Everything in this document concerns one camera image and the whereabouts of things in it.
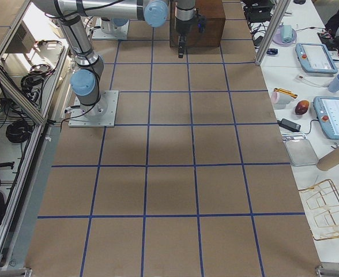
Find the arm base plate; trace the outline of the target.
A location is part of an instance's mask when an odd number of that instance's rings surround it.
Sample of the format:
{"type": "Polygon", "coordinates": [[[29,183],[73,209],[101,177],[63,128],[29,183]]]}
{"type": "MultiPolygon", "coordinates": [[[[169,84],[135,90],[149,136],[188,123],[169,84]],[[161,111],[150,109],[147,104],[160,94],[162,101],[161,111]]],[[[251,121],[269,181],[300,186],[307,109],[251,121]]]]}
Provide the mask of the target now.
{"type": "Polygon", "coordinates": [[[113,128],[115,126],[115,117],[118,105],[119,91],[103,91],[100,95],[100,101],[95,107],[89,110],[87,106],[80,106],[78,97],[74,99],[74,105],[78,108],[71,112],[72,119],[68,126],[71,128],[113,128]]]}
{"type": "Polygon", "coordinates": [[[96,24],[90,30],[92,40],[127,40],[129,20],[111,21],[98,18],[96,24]]]}

